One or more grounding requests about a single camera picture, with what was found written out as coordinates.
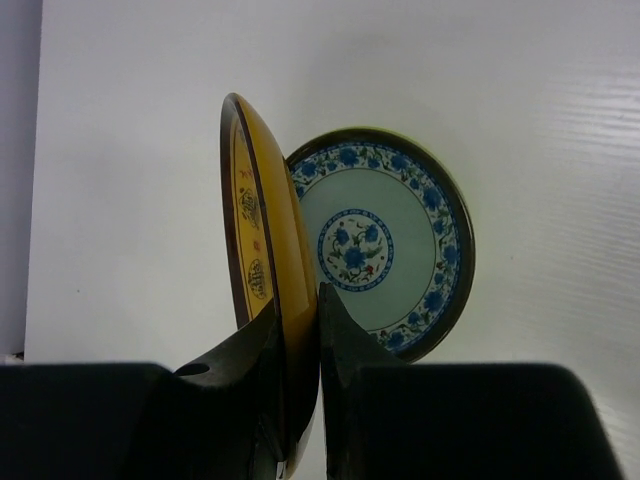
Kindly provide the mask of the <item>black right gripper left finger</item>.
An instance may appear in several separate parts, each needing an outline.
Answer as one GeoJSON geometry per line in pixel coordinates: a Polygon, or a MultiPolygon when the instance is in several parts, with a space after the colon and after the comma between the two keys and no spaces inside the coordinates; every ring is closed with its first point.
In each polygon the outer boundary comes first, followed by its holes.
{"type": "Polygon", "coordinates": [[[279,311],[197,359],[1,370],[5,479],[258,479],[285,453],[279,311]]]}

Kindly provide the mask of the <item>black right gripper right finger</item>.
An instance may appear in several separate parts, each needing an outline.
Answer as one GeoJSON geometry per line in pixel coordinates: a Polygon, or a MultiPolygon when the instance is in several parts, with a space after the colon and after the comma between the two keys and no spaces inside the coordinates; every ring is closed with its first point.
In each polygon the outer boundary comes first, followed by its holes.
{"type": "Polygon", "coordinates": [[[591,398],[542,363],[412,365],[319,290],[331,479],[619,479],[591,398]]]}

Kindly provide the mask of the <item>yellow patterned plate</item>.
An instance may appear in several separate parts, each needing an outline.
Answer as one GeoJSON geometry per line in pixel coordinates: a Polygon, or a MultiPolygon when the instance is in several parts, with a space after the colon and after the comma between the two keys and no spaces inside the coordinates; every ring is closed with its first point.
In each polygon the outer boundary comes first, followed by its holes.
{"type": "Polygon", "coordinates": [[[300,204],[281,149],[267,124],[237,93],[223,101],[220,178],[236,322],[275,309],[284,365],[284,457],[293,477],[308,443],[319,384],[318,300],[300,204]]]}

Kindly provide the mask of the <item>teal blue floral plate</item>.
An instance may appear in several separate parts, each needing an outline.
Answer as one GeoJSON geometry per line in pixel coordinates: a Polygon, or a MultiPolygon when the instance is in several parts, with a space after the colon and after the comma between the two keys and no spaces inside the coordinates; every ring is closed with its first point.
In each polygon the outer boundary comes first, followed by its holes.
{"type": "Polygon", "coordinates": [[[426,149],[391,131],[348,128],[287,159],[318,283],[407,362],[432,351],[469,297],[475,239],[464,199],[426,149]]]}

